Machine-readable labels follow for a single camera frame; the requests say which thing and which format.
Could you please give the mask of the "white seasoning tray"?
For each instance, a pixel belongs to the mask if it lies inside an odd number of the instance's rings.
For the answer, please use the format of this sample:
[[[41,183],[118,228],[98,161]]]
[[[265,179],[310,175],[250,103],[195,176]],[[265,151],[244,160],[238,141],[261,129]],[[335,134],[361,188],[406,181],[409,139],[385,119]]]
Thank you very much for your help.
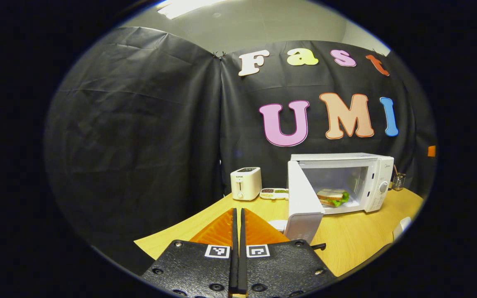
[[[263,188],[259,193],[259,197],[268,200],[289,200],[289,191],[285,188]]]

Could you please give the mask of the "white toaster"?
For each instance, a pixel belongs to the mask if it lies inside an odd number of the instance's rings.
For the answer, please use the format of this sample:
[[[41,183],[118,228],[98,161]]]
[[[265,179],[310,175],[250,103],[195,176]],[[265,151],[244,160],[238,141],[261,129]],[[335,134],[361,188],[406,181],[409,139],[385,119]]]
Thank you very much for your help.
[[[260,167],[240,168],[231,172],[230,178],[231,197],[234,200],[255,200],[263,188]]]

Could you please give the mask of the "white microwave oven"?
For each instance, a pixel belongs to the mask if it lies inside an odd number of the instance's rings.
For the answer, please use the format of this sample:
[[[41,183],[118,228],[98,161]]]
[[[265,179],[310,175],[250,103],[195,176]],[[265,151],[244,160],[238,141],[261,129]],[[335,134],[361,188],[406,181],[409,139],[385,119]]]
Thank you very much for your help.
[[[394,158],[368,153],[293,154],[288,162],[289,210],[284,236],[311,243],[324,216],[378,211],[392,177]],[[322,189],[344,189],[349,200],[323,207]]]

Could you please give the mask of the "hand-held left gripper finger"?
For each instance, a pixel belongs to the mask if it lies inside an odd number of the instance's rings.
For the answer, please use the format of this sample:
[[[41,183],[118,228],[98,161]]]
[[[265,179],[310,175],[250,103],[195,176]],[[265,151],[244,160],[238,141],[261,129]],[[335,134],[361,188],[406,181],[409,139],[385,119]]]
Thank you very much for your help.
[[[237,210],[231,208],[189,241],[173,240],[142,274],[142,279],[172,296],[231,298],[239,268]]]
[[[304,298],[336,281],[316,253],[325,244],[289,240],[246,208],[240,223],[238,288],[247,298]]]

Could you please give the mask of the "clear glass holder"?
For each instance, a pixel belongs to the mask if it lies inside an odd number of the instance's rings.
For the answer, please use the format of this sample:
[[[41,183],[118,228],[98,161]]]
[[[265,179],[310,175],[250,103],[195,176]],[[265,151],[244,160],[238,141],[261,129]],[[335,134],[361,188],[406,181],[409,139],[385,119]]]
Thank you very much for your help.
[[[407,174],[402,172],[396,172],[393,174],[391,189],[395,191],[401,191],[405,188]]]

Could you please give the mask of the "lettuce sandwich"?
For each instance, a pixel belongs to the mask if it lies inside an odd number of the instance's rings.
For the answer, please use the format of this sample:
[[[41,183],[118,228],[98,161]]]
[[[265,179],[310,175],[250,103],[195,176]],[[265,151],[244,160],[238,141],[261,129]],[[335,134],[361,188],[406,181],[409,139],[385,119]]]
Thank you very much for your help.
[[[322,189],[316,196],[323,207],[339,207],[349,200],[349,193],[344,189]]]

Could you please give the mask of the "white plastic tray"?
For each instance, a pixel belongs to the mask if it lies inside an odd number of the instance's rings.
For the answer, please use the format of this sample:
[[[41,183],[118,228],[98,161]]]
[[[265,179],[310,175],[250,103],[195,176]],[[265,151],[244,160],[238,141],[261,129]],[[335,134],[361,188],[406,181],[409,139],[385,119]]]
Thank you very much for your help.
[[[400,220],[400,222],[398,223],[398,225],[396,225],[396,227],[394,228],[392,232],[393,242],[396,242],[402,236],[405,230],[409,228],[411,222],[412,222],[412,219],[409,216]]]

